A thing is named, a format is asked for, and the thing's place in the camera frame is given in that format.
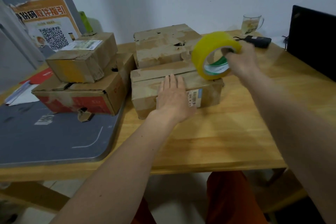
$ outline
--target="table leg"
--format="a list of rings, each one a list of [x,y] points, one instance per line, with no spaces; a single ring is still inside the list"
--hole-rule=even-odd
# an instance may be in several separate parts
[[[280,210],[308,196],[291,170],[285,171],[274,183],[256,194],[264,213]]]
[[[0,198],[51,213],[57,213],[69,200],[69,197],[37,182],[13,182],[0,189]]]

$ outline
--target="orange poster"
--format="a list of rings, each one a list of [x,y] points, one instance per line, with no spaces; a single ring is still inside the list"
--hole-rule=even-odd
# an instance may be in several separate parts
[[[64,0],[31,0],[11,8],[37,47],[58,51],[81,35]]]

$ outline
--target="cardboard box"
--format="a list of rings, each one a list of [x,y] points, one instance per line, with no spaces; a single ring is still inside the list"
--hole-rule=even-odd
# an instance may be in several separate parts
[[[145,119],[156,109],[160,83],[166,75],[172,73],[184,78],[189,104],[197,107],[219,104],[223,80],[205,80],[198,75],[192,63],[178,61],[131,72],[132,102],[140,119]]]
[[[192,51],[201,38],[186,24],[135,33],[138,68],[180,61],[181,55]]]
[[[95,82],[117,51],[113,33],[98,33],[79,37],[46,61],[61,82]]]
[[[133,69],[133,54],[118,53],[104,69],[105,76],[95,83],[66,83],[53,76],[32,93],[55,113],[87,108],[91,113],[116,115],[130,88]]]

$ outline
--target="gray machine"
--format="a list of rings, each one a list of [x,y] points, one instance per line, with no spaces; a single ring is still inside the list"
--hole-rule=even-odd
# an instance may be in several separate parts
[[[99,161],[110,153],[123,108],[81,123],[76,113],[53,114],[40,101],[2,105],[0,167]]]

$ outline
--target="tile floor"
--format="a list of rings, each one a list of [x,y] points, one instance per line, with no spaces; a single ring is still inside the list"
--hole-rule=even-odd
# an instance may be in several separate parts
[[[254,184],[269,178],[271,170],[245,173]],[[145,198],[157,224],[203,224],[207,211],[206,181],[210,173],[154,175],[149,178]],[[72,197],[84,180],[46,181],[44,186]],[[54,214],[28,208],[15,224],[48,224]]]

